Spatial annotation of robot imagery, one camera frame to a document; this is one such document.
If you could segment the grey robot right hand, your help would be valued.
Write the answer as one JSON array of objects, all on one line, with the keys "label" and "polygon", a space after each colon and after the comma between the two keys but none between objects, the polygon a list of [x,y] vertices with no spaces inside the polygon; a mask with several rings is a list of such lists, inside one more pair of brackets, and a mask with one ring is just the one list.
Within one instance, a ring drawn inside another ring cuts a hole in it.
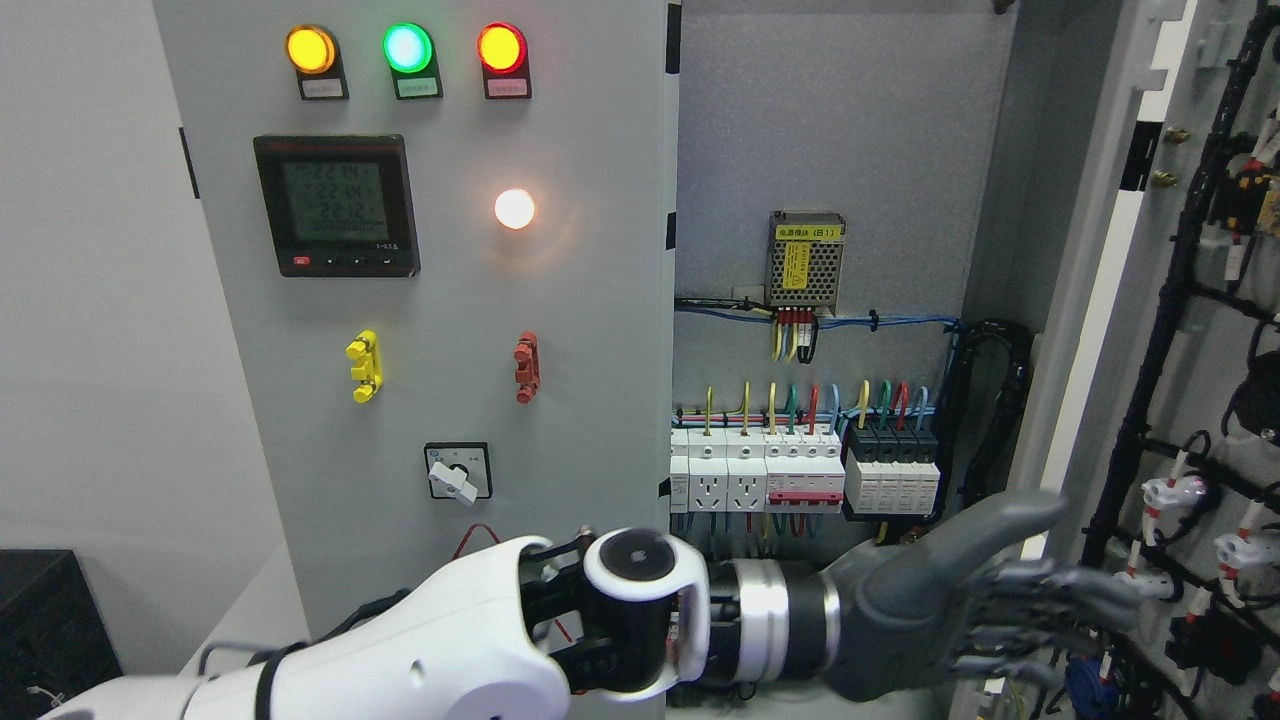
[{"label": "grey robot right hand", "polygon": [[1139,593],[1093,568],[1021,560],[1010,547],[1048,530],[1066,507],[1038,489],[983,498],[910,544],[860,544],[826,570],[840,635],[823,680],[867,702],[959,679],[1055,685],[1043,648],[1094,648],[1091,629],[1124,633]]}]

